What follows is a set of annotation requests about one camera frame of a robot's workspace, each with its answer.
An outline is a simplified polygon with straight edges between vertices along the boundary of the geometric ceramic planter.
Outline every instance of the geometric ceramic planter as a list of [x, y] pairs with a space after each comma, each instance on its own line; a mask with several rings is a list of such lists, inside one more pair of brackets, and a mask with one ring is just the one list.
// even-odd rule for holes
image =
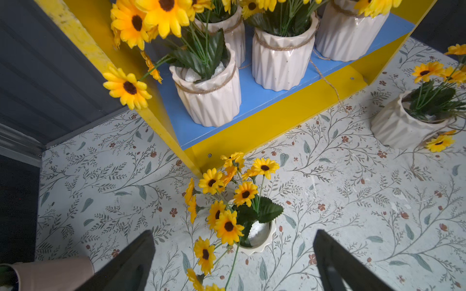
[[235, 52], [225, 44], [230, 61], [217, 76], [200, 82], [184, 80], [187, 69], [170, 66], [178, 95], [195, 123], [219, 127], [230, 122], [240, 112], [240, 74], [236, 68]]
[[315, 40], [316, 49], [334, 61], [354, 61], [366, 54], [389, 14], [356, 15], [357, 2], [331, 0], [325, 7]]
[[252, 73], [264, 89], [290, 90], [306, 73], [319, 19], [311, 15], [311, 27], [303, 34], [281, 37], [256, 28], [253, 37]]
[[[194, 22], [203, 31], [205, 30], [205, 23], [196, 18], [194, 19]], [[241, 7], [239, 5], [237, 6], [235, 14], [230, 18], [220, 22], [209, 23], [208, 26], [210, 33], [215, 33], [221, 28], [223, 28], [225, 43], [229, 43], [230, 48], [234, 50], [236, 54], [236, 66], [241, 67], [241, 64], [246, 58], [246, 36], [243, 19], [241, 18]]]
[[370, 129], [382, 144], [394, 149], [412, 149], [447, 125], [447, 120], [425, 123], [407, 114], [401, 100], [411, 92], [401, 94], [372, 119]]

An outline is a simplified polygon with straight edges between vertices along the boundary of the floral patterned floor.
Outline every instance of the floral patterned floor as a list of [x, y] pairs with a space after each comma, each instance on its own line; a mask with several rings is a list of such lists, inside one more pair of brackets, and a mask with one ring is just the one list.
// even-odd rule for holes
[[[379, 80], [345, 100], [347, 113], [331, 108], [247, 154], [249, 163], [280, 161], [265, 192], [285, 211], [273, 245], [238, 254], [229, 290], [322, 290], [312, 248], [317, 229], [395, 290], [466, 286], [465, 135], [441, 153], [413, 152], [378, 143], [369, 129], [381, 106], [414, 88], [413, 67], [429, 61], [455, 63], [409, 39]], [[150, 229], [156, 254], [146, 289], [192, 290], [185, 271], [197, 261], [193, 244], [215, 235], [206, 210], [194, 225], [187, 219], [183, 192], [191, 176], [132, 111], [47, 150], [36, 259], [86, 255], [98, 270]], [[205, 284], [224, 286], [233, 257]]]

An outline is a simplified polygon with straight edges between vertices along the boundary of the flower bouquet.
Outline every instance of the flower bouquet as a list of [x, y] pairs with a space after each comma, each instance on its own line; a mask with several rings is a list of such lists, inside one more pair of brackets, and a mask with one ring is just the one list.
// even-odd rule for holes
[[[208, 290], [226, 290], [230, 282], [238, 251], [251, 255], [253, 251], [263, 251], [267, 244], [272, 242], [272, 235], [275, 229], [270, 225], [283, 212], [283, 207], [274, 203], [271, 199], [262, 196], [262, 189], [265, 179], [270, 179], [271, 174], [275, 173], [280, 167], [275, 161], [270, 159], [256, 159], [250, 169], [242, 173], [244, 168], [244, 154], [234, 153], [229, 157], [222, 156], [224, 161], [225, 172], [210, 169], [203, 175], [199, 181], [199, 187], [202, 192], [197, 191], [194, 187], [194, 180], [191, 179], [188, 189], [186, 189], [185, 202], [188, 211], [191, 213], [191, 223], [194, 223], [198, 212], [204, 207], [197, 205], [196, 195], [208, 195], [208, 201], [213, 202], [209, 209], [207, 224], [213, 229], [219, 242], [210, 244], [208, 239], [199, 240], [194, 245], [194, 253], [199, 259], [198, 265], [201, 266], [200, 275], [196, 275], [193, 269], [187, 270], [187, 276], [193, 282], [195, 290], [204, 290], [203, 280], [206, 275], [211, 273], [214, 265], [230, 250], [220, 256], [217, 261], [214, 251], [223, 244], [229, 246], [236, 245], [236, 254], [233, 260], [230, 276], [226, 282], [225, 288], [218, 288], [216, 285], [207, 286]], [[256, 184], [257, 177], [262, 176], [260, 189]], [[228, 202], [225, 199], [226, 187], [229, 183], [235, 184], [233, 200]], [[267, 238], [260, 240], [262, 234]]]
[[[199, 4], [205, 0], [194, 1]], [[211, 34], [223, 29], [225, 43], [235, 51], [236, 66], [240, 67], [246, 58], [246, 36], [241, 7], [236, 4], [236, 0], [212, 0], [212, 6], [212, 11], [197, 14], [194, 22], [203, 31], [208, 28]]]
[[[240, 110], [241, 90], [235, 52], [225, 43], [220, 29], [214, 33], [202, 31], [193, 20], [198, 13], [211, 13], [210, 0], [117, 0], [111, 10], [111, 28], [115, 46], [125, 41], [130, 48], [141, 50], [148, 72], [140, 79], [126, 75], [114, 66], [103, 76], [108, 82], [104, 87], [110, 95], [120, 98], [130, 109], [145, 108], [147, 85], [142, 82], [152, 75], [162, 82], [158, 67], [170, 64], [170, 71], [186, 110], [194, 122], [204, 126], [221, 126], [230, 122]], [[177, 36], [181, 45], [166, 37]], [[144, 51], [144, 43], [160, 36], [171, 51], [153, 63]]]
[[[451, 46], [446, 54], [458, 56], [455, 68], [444, 68], [437, 61], [415, 67], [413, 76], [416, 83], [421, 82], [419, 88], [401, 94], [372, 120], [371, 130], [382, 144], [399, 149], [416, 147], [439, 130], [451, 127], [458, 118], [466, 121], [466, 92], [458, 94], [455, 88], [466, 82], [466, 45]], [[453, 144], [451, 135], [455, 132], [438, 135], [426, 147], [432, 152], [444, 150]]]
[[313, 13], [322, 0], [243, 0], [243, 17], [255, 27], [253, 68], [265, 89], [299, 85], [308, 67], [319, 19]]
[[401, 0], [330, 0], [325, 7], [316, 49], [334, 61], [353, 61], [365, 55]]

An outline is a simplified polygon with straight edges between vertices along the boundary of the jute string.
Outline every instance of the jute string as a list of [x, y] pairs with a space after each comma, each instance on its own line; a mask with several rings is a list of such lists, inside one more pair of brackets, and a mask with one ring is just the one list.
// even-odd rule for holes
[[225, 80], [225, 82], [223, 82], [223, 84], [217, 86], [217, 87], [214, 87], [210, 90], [199, 90], [199, 91], [193, 91], [193, 90], [190, 90], [190, 89], [187, 89], [187, 88], [184, 88], [182, 87], [181, 85], [179, 85], [178, 83], [175, 82], [175, 86], [180, 89], [181, 91], [184, 91], [184, 92], [187, 92], [187, 93], [191, 93], [191, 94], [208, 94], [208, 93], [212, 93], [214, 91], [217, 91], [218, 89], [222, 88], [223, 86], [225, 86], [229, 81], [231, 81], [231, 79], [233, 79], [233, 76], [234, 76], [234, 73], [236, 72], [238, 68], [236, 68], [236, 66], [234, 67], [234, 70], [233, 70], [233, 73]]
[[340, 6], [338, 6], [336, 3], [335, 3], [335, 0], [330, 0], [330, 3], [332, 4], [332, 7], [339, 13], [342, 13], [346, 16], [350, 16], [350, 17], [356, 17], [356, 18], [365, 18], [367, 16], [364, 16], [364, 15], [358, 15], [350, 10], [345, 10], [343, 8], [341, 8]]

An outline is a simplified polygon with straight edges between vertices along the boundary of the gray metal wall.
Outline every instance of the gray metal wall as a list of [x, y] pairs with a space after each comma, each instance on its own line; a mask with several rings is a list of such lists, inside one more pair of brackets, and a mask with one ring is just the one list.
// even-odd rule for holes
[[33, 0], [0, 0], [0, 122], [43, 144], [122, 108]]

